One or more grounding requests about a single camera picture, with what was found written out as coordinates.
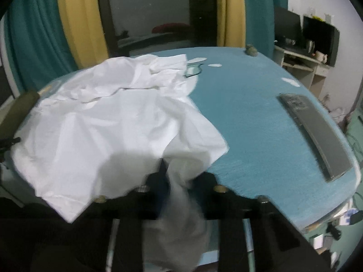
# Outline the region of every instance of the white fabric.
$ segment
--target white fabric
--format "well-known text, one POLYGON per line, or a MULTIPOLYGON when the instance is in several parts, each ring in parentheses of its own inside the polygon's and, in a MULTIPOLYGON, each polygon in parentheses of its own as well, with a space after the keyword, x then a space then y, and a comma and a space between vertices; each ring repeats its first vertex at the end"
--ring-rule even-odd
POLYGON ((186 61, 111 58, 80 71, 31 111, 12 150, 36 195, 68 222, 100 195, 116 198, 142 184, 164 157, 171 195, 148 225, 146 250, 148 260, 178 271, 192 270, 208 243, 185 185, 228 150, 188 97, 197 76, 183 76, 186 61))

